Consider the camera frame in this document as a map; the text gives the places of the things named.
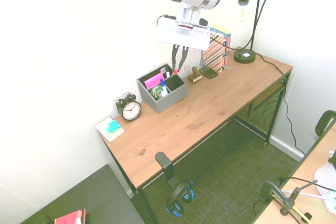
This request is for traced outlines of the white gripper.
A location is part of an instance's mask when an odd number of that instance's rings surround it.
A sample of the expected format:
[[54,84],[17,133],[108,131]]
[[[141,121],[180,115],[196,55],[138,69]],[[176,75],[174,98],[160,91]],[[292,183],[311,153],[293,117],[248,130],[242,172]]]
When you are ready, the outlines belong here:
[[[210,43],[209,30],[195,27],[193,30],[180,28],[159,27],[156,38],[158,41],[174,44],[172,49],[172,68],[181,70],[188,54],[188,48],[207,50]],[[182,49],[182,58],[178,66],[176,65],[176,55],[179,46]]]

